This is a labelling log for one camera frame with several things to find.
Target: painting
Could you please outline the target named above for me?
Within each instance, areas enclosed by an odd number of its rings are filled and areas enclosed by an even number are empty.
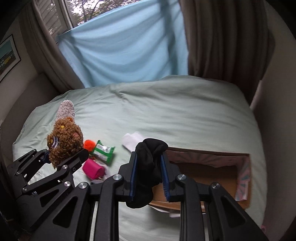
[[[20,62],[13,36],[10,35],[0,44],[0,81]]]

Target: snack package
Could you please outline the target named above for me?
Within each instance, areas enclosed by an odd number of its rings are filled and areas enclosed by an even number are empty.
[[[115,147],[104,146],[101,141],[98,140],[94,150],[92,151],[92,154],[107,164],[110,164],[114,149]]]

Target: brown fuzzy fur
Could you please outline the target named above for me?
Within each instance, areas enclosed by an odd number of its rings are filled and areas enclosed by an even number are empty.
[[[53,137],[59,138],[56,148],[52,147]],[[47,146],[49,148],[49,160],[56,168],[65,159],[71,157],[83,148],[83,134],[72,118],[58,119],[54,124],[54,129],[47,136]]]

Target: light blue fabric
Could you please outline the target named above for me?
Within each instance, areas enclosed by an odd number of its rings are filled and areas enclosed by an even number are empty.
[[[142,0],[114,9],[58,41],[85,87],[188,74],[178,0]]]

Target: orange pom-pom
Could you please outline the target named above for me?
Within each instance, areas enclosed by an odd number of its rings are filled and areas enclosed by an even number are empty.
[[[92,140],[85,140],[84,142],[84,149],[87,149],[89,152],[92,152],[93,149],[96,147],[96,143]]]

